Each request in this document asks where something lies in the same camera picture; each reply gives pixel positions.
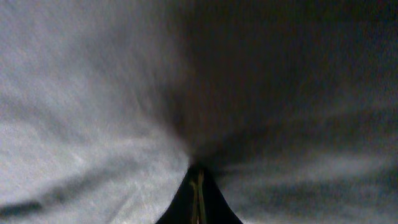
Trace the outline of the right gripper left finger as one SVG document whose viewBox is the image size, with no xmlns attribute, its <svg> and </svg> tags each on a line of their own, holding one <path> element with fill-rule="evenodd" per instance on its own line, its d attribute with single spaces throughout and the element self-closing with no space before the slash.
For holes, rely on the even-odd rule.
<svg viewBox="0 0 398 224">
<path fill-rule="evenodd" d="M 194 188 L 190 181 L 197 181 L 197 169 L 189 167 L 169 207 L 155 224 L 191 224 L 194 208 Z"/>
</svg>

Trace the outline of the navy blue shorts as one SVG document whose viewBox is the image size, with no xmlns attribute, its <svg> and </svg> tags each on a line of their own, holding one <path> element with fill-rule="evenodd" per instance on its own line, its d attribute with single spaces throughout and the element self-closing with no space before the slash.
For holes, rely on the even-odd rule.
<svg viewBox="0 0 398 224">
<path fill-rule="evenodd" d="M 2 1 L 1 222 L 397 222 L 396 1 Z"/>
</svg>

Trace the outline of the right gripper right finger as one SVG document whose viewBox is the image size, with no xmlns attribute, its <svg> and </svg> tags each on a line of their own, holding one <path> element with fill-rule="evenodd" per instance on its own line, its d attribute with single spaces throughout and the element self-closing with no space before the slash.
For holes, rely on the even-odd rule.
<svg viewBox="0 0 398 224">
<path fill-rule="evenodd" d="M 243 224 L 229 207 L 208 170 L 199 171 L 198 186 L 201 224 Z"/>
</svg>

